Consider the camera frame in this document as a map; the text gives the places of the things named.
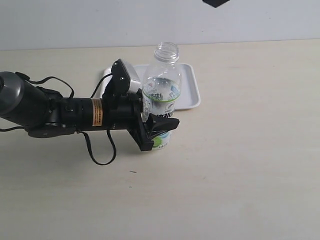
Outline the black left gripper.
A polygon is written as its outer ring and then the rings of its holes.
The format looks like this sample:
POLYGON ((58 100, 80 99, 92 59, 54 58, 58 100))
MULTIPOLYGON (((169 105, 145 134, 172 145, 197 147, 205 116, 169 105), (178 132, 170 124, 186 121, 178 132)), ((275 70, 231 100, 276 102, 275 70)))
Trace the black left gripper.
POLYGON ((116 94, 116 89, 106 86, 102 95, 103 121, 102 126, 107 130, 126 130, 143 152, 151 151, 155 137, 175 130, 180 120, 172 117, 161 117, 149 114, 146 127, 143 123, 142 90, 116 94))

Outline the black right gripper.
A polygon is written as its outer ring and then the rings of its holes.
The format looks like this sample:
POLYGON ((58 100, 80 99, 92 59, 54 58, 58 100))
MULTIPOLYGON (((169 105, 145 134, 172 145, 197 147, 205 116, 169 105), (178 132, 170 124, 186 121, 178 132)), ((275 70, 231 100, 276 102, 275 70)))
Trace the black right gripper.
POLYGON ((227 3, 229 0, 202 0, 202 1, 213 8, 218 8, 223 4, 227 3))

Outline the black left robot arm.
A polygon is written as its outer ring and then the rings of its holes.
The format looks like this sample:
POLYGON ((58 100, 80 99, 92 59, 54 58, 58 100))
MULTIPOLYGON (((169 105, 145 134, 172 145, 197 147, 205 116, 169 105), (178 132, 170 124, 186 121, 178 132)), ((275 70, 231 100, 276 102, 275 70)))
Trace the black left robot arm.
POLYGON ((31 81, 20 72, 0 73, 0 117, 17 124, 33 138, 53 138, 81 132, 126 130, 141 151, 154 138, 176 129, 177 118, 150 114, 142 120, 142 92, 129 90, 127 74, 112 74, 101 98, 64 97, 31 81))

